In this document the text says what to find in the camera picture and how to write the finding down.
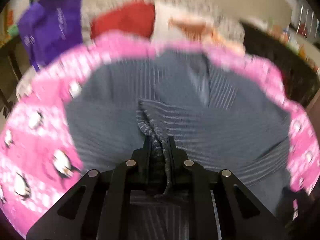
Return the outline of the dark wooden chair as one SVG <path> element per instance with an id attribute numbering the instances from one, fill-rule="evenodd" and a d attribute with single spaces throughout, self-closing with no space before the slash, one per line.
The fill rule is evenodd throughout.
<path id="1" fill-rule="evenodd" d="M 7 118 L 15 104 L 18 82 L 30 67 L 19 35 L 1 44 L 1 113 Z"/>

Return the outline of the grey striped suit jacket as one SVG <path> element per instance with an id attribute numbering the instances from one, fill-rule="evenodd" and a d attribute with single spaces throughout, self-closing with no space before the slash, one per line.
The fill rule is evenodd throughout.
<path id="1" fill-rule="evenodd" d="M 291 116 L 206 55 L 165 51 L 101 66 L 65 111 L 86 171 L 113 170 L 152 138 L 148 189 L 131 191 L 120 239 L 189 239 L 188 194 L 172 186 L 168 137 L 205 169 L 230 170 L 278 220 Z"/>

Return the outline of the orange fringed cloth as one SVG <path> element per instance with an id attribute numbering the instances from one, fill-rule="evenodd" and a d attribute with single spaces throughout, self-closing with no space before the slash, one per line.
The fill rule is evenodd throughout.
<path id="1" fill-rule="evenodd" d="M 215 46 L 231 49 L 237 53 L 245 52 L 245 48 L 242 44 L 227 40 L 216 30 L 216 28 L 204 22 L 187 23 L 171 17 L 168 21 L 168 27 L 177 28 L 190 41 L 213 44 Z"/>

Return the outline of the white pillow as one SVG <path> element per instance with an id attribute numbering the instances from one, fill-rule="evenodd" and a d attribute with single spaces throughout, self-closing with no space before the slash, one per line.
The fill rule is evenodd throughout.
<path id="1" fill-rule="evenodd" d="M 151 42 L 196 40 L 206 28 L 214 26 L 214 18 L 184 7 L 155 2 L 155 21 Z"/>

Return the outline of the purple shopping bag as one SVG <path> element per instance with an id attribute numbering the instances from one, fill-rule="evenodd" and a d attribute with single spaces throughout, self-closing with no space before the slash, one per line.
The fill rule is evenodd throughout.
<path id="1" fill-rule="evenodd" d="M 81 44 L 82 0 L 37 0 L 17 23 L 30 65 L 38 72 L 64 51 Z"/>

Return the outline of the dark wooden nightstand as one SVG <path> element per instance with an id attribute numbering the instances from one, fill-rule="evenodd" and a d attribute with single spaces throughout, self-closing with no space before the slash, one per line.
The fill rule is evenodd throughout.
<path id="1" fill-rule="evenodd" d="M 260 31 L 255 26 L 242 22 L 247 53 L 269 59 L 280 70 L 286 96 L 303 107 L 308 107 L 317 91 L 319 79 L 314 70 L 285 45 Z"/>

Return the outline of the red cushion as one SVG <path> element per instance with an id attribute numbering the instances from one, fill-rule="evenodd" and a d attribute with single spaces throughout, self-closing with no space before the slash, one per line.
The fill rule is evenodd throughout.
<path id="1" fill-rule="evenodd" d="M 91 38 L 112 30 L 150 38 L 153 33 L 155 15 L 153 3 L 143 0 L 125 3 L 91 21 Z"/>

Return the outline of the pink penguin bedspread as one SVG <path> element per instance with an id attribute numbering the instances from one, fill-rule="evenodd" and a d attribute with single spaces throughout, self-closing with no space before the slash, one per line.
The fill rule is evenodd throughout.
<path id="1" fill-rule="evenodd" d="M 68 130 L 64 104 L 91 72 L 125 57 L 152 57 L 165 49 L 204 52 L 212 63 L 256 82 L 291 114 L 288 169 L 294 190 L 311 192 L 319 179 L 319 145 L 303 107 L 285 95 L 280 71 L 269 60 L 239 56 L 195 42 L 151 43 L 113 31 L 60 55 L 32 81 L 1 132 L 1 210 L 22 237 L 80 179 L 82 163 Z"/>

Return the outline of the floral grey headboard cover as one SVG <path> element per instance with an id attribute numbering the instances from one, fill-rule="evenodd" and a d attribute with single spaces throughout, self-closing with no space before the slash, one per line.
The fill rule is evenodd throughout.
<path id="1" fill-rule="evenodd" d="M 81 8 L 82 36 L 88 40 L 91 34 L 91 21 L 97 16 L 116 9 L 125 3 L 137 0 L 99 0 L 83 4 Z M 238 42 L 244 46 L 245 31 L 239 21 L 224 16 L 222 11 L 210 0 L 143 0 L 155 5 L 156 1 L 184 7 L 201 15 L 214 18 L 214 28 L 227 40 Z"/>

